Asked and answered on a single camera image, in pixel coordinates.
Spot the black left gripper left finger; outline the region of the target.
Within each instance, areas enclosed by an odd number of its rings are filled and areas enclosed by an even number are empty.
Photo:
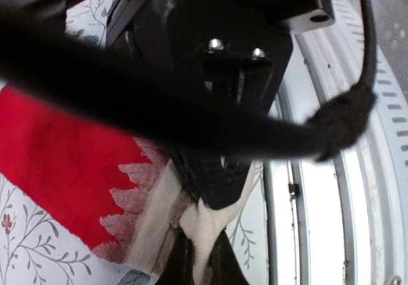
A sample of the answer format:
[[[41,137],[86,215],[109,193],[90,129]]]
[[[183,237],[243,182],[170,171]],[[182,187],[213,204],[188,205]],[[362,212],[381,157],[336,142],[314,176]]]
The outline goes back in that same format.
[[[175,243],[157,285],[193,285],[194,245],[182,230]]]

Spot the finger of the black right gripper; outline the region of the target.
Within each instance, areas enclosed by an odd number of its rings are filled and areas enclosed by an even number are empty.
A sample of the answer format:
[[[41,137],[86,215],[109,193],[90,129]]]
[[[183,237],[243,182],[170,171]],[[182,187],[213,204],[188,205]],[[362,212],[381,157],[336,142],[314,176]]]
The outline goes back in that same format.
[[[133,29],[144,64],[160,72],[140,132],[169,145],[194,200],[214,210],[235,203],[272,134],[266,116],[290,35],[233,0],[149,0]]]

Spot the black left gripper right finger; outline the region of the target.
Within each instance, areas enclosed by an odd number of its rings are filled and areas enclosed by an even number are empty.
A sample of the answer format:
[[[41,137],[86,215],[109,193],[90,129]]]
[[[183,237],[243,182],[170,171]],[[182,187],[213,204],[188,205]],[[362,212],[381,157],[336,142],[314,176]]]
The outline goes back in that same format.
[[[245,278],[226,230],[217,237],[211,255],[211,285],[249,285]]]

